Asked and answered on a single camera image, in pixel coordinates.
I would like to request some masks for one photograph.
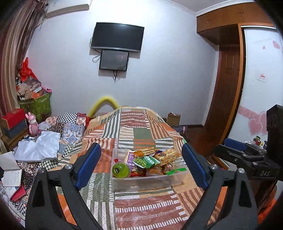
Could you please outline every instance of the yellow foam tube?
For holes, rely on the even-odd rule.
[[[120,106],[118,105],[118,103],[109,96],[104,96],[102,98],[100,98],[95,105],[91,108],[90,112],[89,112],[89,117],[93,117],[93,115],[98,111],[98,109],[100,108],[100,106],[104,103],[104,102],[109,102],[112,105],[113,109],[118,109]]]

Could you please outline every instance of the metal screw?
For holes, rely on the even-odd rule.
[[[43,173],[44,171],[45,171],[45,168],[40,168],[40,169],[38,170],[39,173]]]
[[[239,173],[245,173],[245,170],[243,168],[238,168]]]
[[[218,166],[217,166],[217,165],[215,165],[215,164],[210,165],[209,167],[210,167],[212,170],[215,170],[215,169],[217,169],[217,168],[218,168]]]
[[[72,167],[73,167],[72,164],[66,164],[66,165],[65,165],[65,169],[71,169]]]

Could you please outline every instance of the black screen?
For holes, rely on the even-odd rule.
[[[127,71],[129,52],[119,50],[102,50],[100,69]]]
[[[144,27],[118,23],[97,22],[91,47],[140,52]]]

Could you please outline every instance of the clear plastic box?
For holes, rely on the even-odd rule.
[[[115,162],[114,159],[125,159],[128,150],[113,149],[112,163],[110,170],[110,179],[113,191],[137,191],[137,190],[151,190],[157,188],[167,188],[173,185],[179,185],[183,182],[189,170],[177,172],[172,175],[162,176],[148,176],[148,177],[133,177],[133,178],[116,178],[113,177],[112,167]],[[179,159],[180,168],[187,168]]]

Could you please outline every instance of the blue gripper pad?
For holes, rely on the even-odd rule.
[[[101,156],[101,147],[93,143],[85,155],[80,156],[74,163],[74,179],[77,190],[85,187]]]
[[[197,186],[206,190],[211,181],[211,175],[205,157],[199,155],[189,143],[183,145],[182,156]]]
[[[239,151],[246,151],[247,147],[244,143],[227,138],[224,140],[224,145]]]

